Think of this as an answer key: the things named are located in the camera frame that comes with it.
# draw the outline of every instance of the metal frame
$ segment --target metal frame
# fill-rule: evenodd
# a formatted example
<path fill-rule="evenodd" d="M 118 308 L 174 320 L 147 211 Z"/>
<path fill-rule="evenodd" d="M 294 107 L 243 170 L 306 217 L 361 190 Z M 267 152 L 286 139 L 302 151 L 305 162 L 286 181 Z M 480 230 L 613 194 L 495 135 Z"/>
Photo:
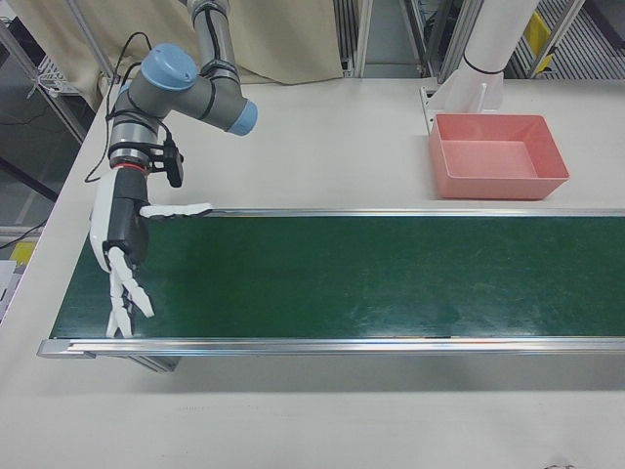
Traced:
<path fill-rule="evenodd" d="M 625 208 L 218 208 L 207 217 L 625 217 Z"/>
<path fill-rule="evenodd" d="M 355 49 L 354 77 L 363 78 L 364 67 L 367 59 L 367 44 L 369 42 L 369 26 L 371 25 L 371 13 L 373 12 L 373 0 L 362 0 L 360 4 L 360 22 L 358 25 L 358 43 Z"/>
<path fill-rule="evenodd" d="M 2 156 L 0 156 L 0 169 L 5 171 L 9 175 L 13 176 L 14 178 L 16 178 L 21 183 L 29 186 L 34 191 L 39 192 L 41 195 L 43 195 L 47 199 L 52 200 L 53 202 L 56 202 L 57 199 L 59 198 L 59 195 L 56 192 L 54 192 L 52 189 L 50 189 L 48 186 L 37 181 L 28 173 L 23 172 L 22 170 L 20 170 L 20 168 L 18 168 L 16 165 L 11 163 L 10 161 L 7 161 L 6 159 L 4 159 Z"/>
<path fill-rule="evenodd" d="M 80 32 L 82 32 L 83 36 L 85 36 L 89 50 L 91 51 L 94 59 L 96 59 L 96 62 L 100 66 L 100 70 L 104 73 L 104 75 L 106 75 L 106 78 L 108 78 L 108 83 L 110 83 L 111 80 L 114 79 L 113 66 L 108 60 L 108 56 L 104 52 L 104 49 L 96 39 L 96 36 L 91 30 L 91 27 L 89 27 L 87 20 L 85 20 L 85 17 L 80 11 L 76 0 L 65 0 L 65 5 L 67 5 L 67 8 L 74 16 Z"/>
<path fill-rule="evenodd" d="M 438 56 L 438 47 L 440 46 L 440 40 L 442 39 L 442 34 L 444 33 L 445 24 L 447 22 L 447 17 L 449 16 L 452 3 L 453 0 L 442 0 L 440 5 L 438 5 L 437 18 L 432 28 L 430 40 L 426 46 L 426 55 L 423 58 L 423 62 L 426 64 L 432 64 L 432 69 L 435 74 L 438 74 L 440 67 L 434 67 L 432 58 Z"/>
<path fill-rule="evenodd" d="M 410 29 L 412 31 L 412 37 L 421 60 L 421 77 L 426 78 L 428 76 L 435 76 L 432 69 L 432 64 L 425 61 L 426 57 L 426 43 L 423 37 L 423 22 L 421 21 L 421 13 L 419 12 L 419 6 L 417 0 L 404 0 L 405 12 L 408 17 Z"/>
<path fill-rule="evenodd" d="M 449 78 L 451 73 L 458 68 L 462 55 L 467 47 L 467 42 L 469 42 L 471 32 L 473 31 L 473 26 L 478 19 L 482 3 L 483 0 L 464 0 L 464 2 L 462 2 L 458 22 L 453 29 L 447 53 L 440 66 L 438 83 L 444 82 Z"/>
<path fill-rule="evenodd" d="M 543 48 L 540 50 L 533 64 L 527 71 L 525 75 L 527 78 L 534 78 L 538 74 L 538 67 L 542 64 L 545 58 L 549 54 L 553 54 L 556 51 L 558 44 L 564 38 L 564 35 L 575 21 L 575 18 L 577 18 L 577 14 L 584 6 L 585 1 L 586 0 L 569 0 L 564 11 L 562 12 L 562 15 L 560 16 L 560 19 L 549 35 L 547 42 L 543 45 Z"/>
<path fill-rule="evenodd" d="M 118 357 L 158 372 L 173 371 L 182 357 L 465 354 L 625 354 L 625 337 L 48 339 L 37 352 L 47 359 Z"/>
<path fill-rule="evenodd" d="M 218 209 L 212 217 L 625 217 L 625 209 Z M 47 339 L 48 359 L 130 359 L 173 371 L 181 357 L 246 355 L 625 354 L 625 337 L 370 337 L 365 339 L 205 338 Z"/>
<path fill-rule="evenodd" d="M 41 93 L 46 102 L 57 114 L 61 122 L 67 127 L 71 135 L 82 144 L 87 136 L 87 131 L 78 121 L 71 109 L 63 101 L 63 98 L 54 99 L 46 90 L 37 82 L 37 76 L 39 71 L 34 63 L 30 60 L 30 57 L 26 51 L 21 47 L 18 40 L 11 34 L 11 31 L 4 24 L 0 24 L 0 42 L 7 48 L 11 57 L 18 63 L 20 68 L 26 74 L 29 80 L 31 80 L 37 90 Z"/>

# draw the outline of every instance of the white robotic hand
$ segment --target white robotic hand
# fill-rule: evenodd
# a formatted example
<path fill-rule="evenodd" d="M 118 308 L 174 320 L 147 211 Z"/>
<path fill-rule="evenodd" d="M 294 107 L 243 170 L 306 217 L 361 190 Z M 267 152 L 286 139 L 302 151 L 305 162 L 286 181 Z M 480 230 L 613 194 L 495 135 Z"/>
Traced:
<path fill-rule="evenodd" d="M 135 271 L 146 259 L 145 218 L 201 217 L 213 209 L 210 203 L 149 205 L 146 174 L 134 165 L 120 165 L 99 182 L 91 216 L 89 239 L 100 267 L 110 277 L 111 310 L 106 337 L 117 331 L 133 336 L 133 308 L 146 318 L 154 316 L 149 297 L 135 279 Z"/>

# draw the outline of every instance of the white cylindrical post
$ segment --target white cylindrical post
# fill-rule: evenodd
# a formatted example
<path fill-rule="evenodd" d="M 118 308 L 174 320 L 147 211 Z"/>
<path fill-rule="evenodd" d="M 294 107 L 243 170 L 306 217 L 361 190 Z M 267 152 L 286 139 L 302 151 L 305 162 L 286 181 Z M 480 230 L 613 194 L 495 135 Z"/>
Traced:
<path fill-rule="evenodd" d="M 431 110 L 482 112 L 503 101 L 503 69 L 539 0 L 484 0 L 460 66 L 432 96 Z"/>

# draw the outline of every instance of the pink tray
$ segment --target pink tray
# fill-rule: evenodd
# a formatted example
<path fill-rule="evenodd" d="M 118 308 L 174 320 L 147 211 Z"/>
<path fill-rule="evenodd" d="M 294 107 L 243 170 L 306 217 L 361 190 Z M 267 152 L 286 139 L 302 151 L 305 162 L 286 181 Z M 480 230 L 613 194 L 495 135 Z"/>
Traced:
<path fill-rule="evenodd" d="M 437 114 L 430 156 L 445 198 L 538 200 L 568 180 L 541 115 Z"/>

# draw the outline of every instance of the wire cable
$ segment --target wire cable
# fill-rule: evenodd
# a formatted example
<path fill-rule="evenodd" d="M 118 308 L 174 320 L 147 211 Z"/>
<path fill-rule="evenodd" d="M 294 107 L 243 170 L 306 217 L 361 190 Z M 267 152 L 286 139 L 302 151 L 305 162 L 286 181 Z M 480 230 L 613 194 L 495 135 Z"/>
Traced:
<path fill-rule="evenodd" d="M 134 64 L 128 67 L 128 69 L 126 70 L 126 73 L 124 74 L 124 79 L 121 80 L 121 86 L 124 86 L 126 84 L 126 82 L 128 81 L 128 78 L 130 78 L 130 73 L 133 71 L 135 67 L 139 65 L 141 65 L 141 62 L 135 62 Z"/>
<path fill-rule="evenodd" d="M 104 159 L 106 158 L 106 150 L 108 149 L 108 140 L 110 139 L 110 126 L 108 125 L 108 122 L 109 122 L 108 117 L 110 116 L 110 93 L 113 89 L 113 84 L 117 77 L 117 70 L 119 70 L 119 66 L 121 64 L 121 61 L 124 58 L 124 54 L 126 54 L 126 50 L 128 49 L 128 46 L 130 45 L 132 40 L 137 36 L 143 36 L 144 39 L 146 40 L 147 48 L 149 50 L 152 50 L 152 44 L 151 42 L 149 42 L 149 37 L 147 37 L 147 34 L 145 34 L 142 31 L 136 31 L 136 32 L 133 32 L 130 36 L 128 36 L 128 39 L 126 40 L 126 43 L 124 44 L 124 47 L 122 47 L 121 52 L 119 53 L 119 57 L 117 58 L 117 64 L 115 64 L 115 69 L 113 71 L 112 81 L 108 85 L 108 91 L 106 92 L 106 115 L 104 117 L 104 124 L 106 126 L 106 136 L 104 140 L 104 150 L 102 152 L 102 156 L 100 157 L 100 160 L 98 161 L 98 164 L 96 164 L 96 166 L 94 166 L 93 169 L 89 171 L 89 174 L 87 174 L 87 177 L 84 179 L 84 182 L 87 184 L 95 183 L 96 181 L 100 180 L 100 177 L 92 178 L 92 176 L 94 175 L 96 171 L 98 171 L 98 168 L 100 168 L 100 166 L 102 165 Z"/>
<path fill-rule="evenodd" d="M 46 218 L 43 222 L 41 222 L 39 225 L 37 225 L 36 227 L 32 227 L 30 230 L 28 230 L 26 233 L 22 234 L 21 236 L 16 237 L 15 239 L 12 239 L 11 241 L 2 244 L 0 246 L 0 249 L 5 249 L 9 246 L 12 246 L 18 242 L 20 242 L 22 239 L 28 237 L 28 235 L 30 235 L 32 232 L 34 232 L 35 230 L 40 229 L 41 227 L 43 227 L 46 223 L 48 222 L 48 219 Z"/>
<path fill-rule="evenodd" d="M 45 106 L 41 112 L 39 112 L 36 115 L 33 115 L 28 120 L 18 120 L 17 122 L 0 122 L 0 125 L 6 126 L 6 127 L 12 127 L 12 126 L 16 126 L 16 125 L 28 125 L 31 122 L 37 120 L 38 118 L 43 117 L 44 115 L 46 115 L 46 112 L 48 112 L 48 107 L 47 106 Z"/>

